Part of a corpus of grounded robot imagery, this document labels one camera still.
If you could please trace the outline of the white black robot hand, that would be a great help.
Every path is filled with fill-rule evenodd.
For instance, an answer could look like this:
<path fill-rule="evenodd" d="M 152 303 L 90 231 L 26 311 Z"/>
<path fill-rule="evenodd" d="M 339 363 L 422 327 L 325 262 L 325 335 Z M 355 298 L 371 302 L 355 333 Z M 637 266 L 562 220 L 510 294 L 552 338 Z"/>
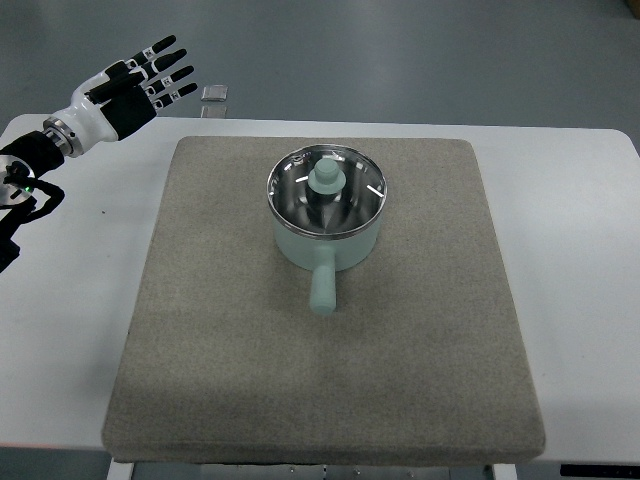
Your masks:
<path fill-rule="evenodd" d="M 176 37 L 169 35 L 76 88 L 70 106 L 55 114 L 72 157 L 101 142 L 131 136 L 161 110 L 197 90 L 195 83 L 185 82 L 194 67 L 175 67 L 187 54 L 184 48 L 171 52 L 175 42 Z"/>

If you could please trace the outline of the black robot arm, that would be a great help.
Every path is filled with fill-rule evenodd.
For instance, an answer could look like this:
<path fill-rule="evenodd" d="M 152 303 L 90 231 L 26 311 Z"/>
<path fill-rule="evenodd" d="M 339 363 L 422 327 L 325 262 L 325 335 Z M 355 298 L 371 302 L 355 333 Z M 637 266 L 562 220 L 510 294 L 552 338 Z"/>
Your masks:
<path fill-rule="evenodd" d="M 44 122 L 41 131 L 24 134 L 1 149 L 2 270 L 20 255 L 13 241 L 17 230 L 49 215 L 65 198 L 62 188 L 42 176 L 81 152 L 76 133 L 53 118 Z"/>

